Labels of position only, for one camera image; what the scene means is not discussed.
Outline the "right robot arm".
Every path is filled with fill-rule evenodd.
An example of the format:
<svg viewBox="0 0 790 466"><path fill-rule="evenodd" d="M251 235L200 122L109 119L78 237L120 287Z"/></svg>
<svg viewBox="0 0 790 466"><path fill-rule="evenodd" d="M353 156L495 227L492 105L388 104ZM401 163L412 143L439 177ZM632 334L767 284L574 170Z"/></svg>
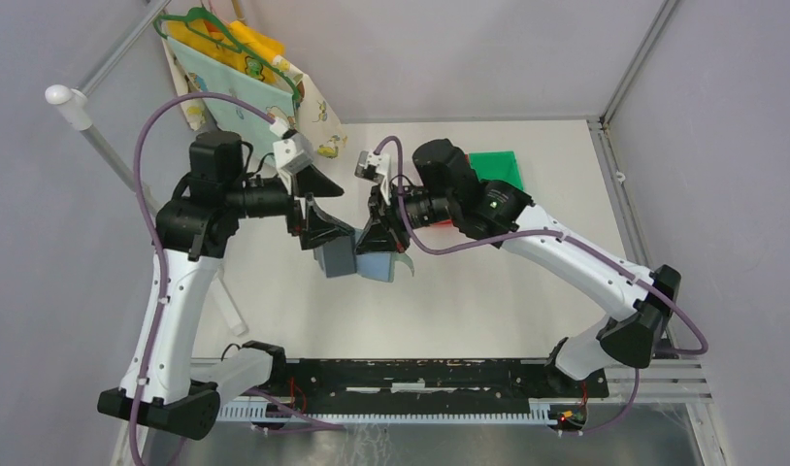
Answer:
<svg viewBox="0 0 790 466"><path fill-rule="evenodd" d="M569 283L605 312L550 354L543 380L551 393L568 396L613 363L633 369L650 365L675 314L680 279L675 269L650 270L596 247L523 190L480 178L465 152L448 139L419 146L412 163L421 183L404 185L401 156L391 158L382 146L360 153L355 175L374 187L356 254L404 252L418 243L417 229L450 221L469 241L444 253L492 246L516 254Z"/></svg>

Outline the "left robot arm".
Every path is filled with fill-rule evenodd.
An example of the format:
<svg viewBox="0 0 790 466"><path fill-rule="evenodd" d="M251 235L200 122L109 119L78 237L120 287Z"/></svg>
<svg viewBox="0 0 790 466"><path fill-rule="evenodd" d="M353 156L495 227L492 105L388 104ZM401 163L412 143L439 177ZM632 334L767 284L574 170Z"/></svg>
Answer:
<svg viewBox="0 0 790 466"><path fill-rule="evenodd" d="M302 250L350 253L354 243L353 228L316 203L343 190L314 168L302 134L287 130L274 143L278 173L270 179L246 170L251 150L231 131L201 134L173 198L148 217L155 248L148 308L126 374L99 396L101 414L200 440L220 409L243 393L256 387L272 396L286 388L284 349L262 342L249 341L205 370L191 369L203 303L242 220L281 217Z"/></svg>

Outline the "dark grey card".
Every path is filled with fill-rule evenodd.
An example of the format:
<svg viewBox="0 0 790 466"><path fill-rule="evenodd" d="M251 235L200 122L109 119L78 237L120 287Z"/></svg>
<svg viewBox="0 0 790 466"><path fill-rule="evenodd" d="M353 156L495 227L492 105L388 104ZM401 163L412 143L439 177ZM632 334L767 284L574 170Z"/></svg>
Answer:
<svg viewBox="0 0 790 466"><path fill-rule="evenodd" d="M353 239L350 236L343 236L324 245L321 265L327 278L354 275L356 263Z"/></svg>

